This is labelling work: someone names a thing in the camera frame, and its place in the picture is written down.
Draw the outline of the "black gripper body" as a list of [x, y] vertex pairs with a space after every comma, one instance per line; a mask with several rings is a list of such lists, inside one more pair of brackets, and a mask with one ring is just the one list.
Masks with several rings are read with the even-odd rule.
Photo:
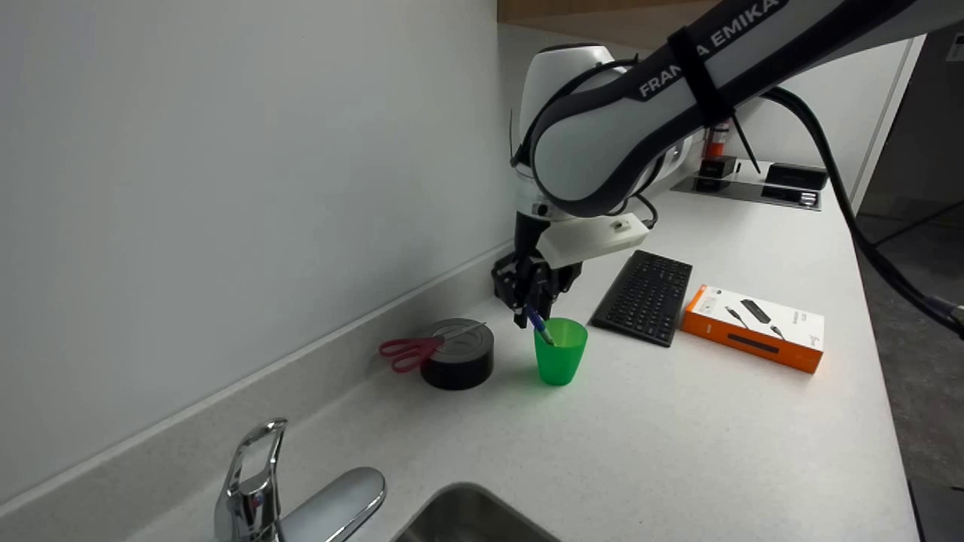
[[[522, 307], [531, 307], [533, 293], [533, 273], [539, 267], [551, 267], [541, 253], [535, 249], [539, 236], [549, 228], [549, 220], [515, 213], [515, 239], [513, 249], [499, 255], [496, 262], [513, 262], [517, 271], [517, 301]], [[551, 267], [558, 273], [558, 298], [571, 288], [575, 277], [581, 273], [577, 264]]]

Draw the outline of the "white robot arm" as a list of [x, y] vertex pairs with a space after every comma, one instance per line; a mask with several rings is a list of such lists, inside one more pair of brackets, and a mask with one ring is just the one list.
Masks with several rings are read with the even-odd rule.
[[513, 165], [585, 233], [695, 128], [820, 59], [936, 31], [964, 0], [719, 0], [643, 59], [606, 45], [539, 51]]

